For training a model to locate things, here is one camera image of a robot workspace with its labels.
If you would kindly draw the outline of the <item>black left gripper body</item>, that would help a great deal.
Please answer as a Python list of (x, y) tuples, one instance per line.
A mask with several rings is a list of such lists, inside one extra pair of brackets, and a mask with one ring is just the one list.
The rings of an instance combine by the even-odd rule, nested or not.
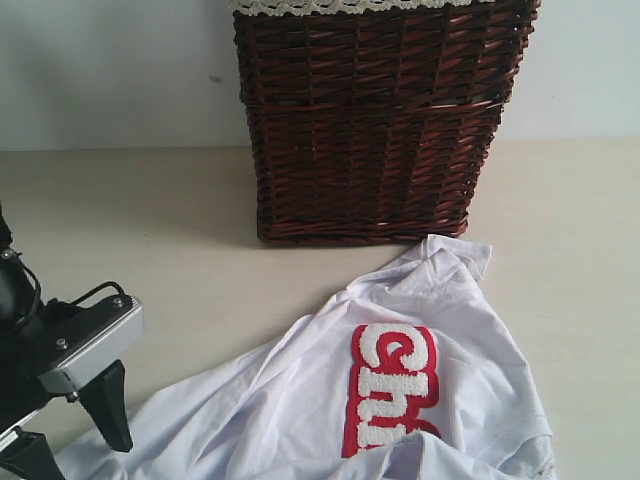
[(38, 376), (72, 348), (71, 319), (82, 311), (77, 305), (50, 301), (18, 327), (1, 331), (2, 431), (52, 398)]

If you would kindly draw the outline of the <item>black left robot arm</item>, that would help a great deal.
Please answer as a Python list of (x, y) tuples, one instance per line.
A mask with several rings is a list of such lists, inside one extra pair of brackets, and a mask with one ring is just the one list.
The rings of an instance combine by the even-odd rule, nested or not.
[(116, 282), (63, 302), (42, 299), (33, 271), (1, 227), (1, 467), (60, 479), (46, 436), (23, 426), (52, 399), (78, 402), (114, 451), (133, 447), (121, 355), (144, 332), (143, 305)]

